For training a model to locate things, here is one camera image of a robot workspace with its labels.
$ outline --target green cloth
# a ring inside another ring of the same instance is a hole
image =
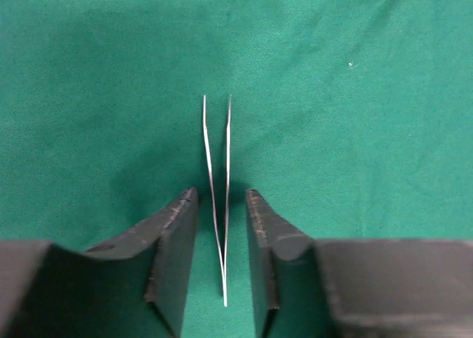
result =
[[[253,337],[248,187],[314,237],[473,236],[472,42],[472,0],[0,0],[0,237],[84,250],[198,186],[183,337]]]

